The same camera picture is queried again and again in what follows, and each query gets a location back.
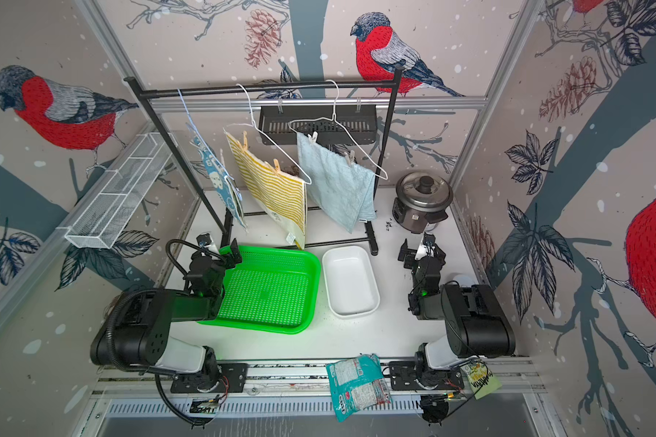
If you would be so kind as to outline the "teal patterned towel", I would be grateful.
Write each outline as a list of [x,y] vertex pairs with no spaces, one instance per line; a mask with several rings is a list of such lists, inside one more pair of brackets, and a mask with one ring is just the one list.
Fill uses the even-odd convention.
[[222,161],[216,156],[215,152],[204,141],[195,125],[189,121],[187,127],[192,134],[191,144],[196,147],[202,159],[203,173],[210,179],[214,190],[231,213],[231,216],[233,216],[243,229],[247,229],[242,207],[242,194],[237,188],[234,178],[227,171]]

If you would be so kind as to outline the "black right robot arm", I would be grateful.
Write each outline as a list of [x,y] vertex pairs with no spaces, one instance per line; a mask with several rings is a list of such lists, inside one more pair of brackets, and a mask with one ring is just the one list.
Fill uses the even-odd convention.
[[443,282],[446,253],[432,235],[426,234],[416,249],[405,241],[397,259],[412,277],[408,311],[417,320],[444,322],[446,331],[441,339],[418,347],[410,375],[394,372],[394,389],[412,382],[424,390],[457,389],[454,378],[462,366],[515,353],[515,334],[494,291],[486,284]]

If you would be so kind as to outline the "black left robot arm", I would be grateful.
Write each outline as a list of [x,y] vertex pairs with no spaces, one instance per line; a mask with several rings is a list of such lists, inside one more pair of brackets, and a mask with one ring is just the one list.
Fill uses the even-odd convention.
[[121,293],[90,346],[91,362],[124,373],[150,373],[173,380],[175,393],[231,391],[213,348],[171,337],[175,322],[217,320],[226,296],[224,280],[242,263],[236,240],[224,253],[211,249],[211,236],[197,242],[172,239],[165,254],[183,278],[183,288]]

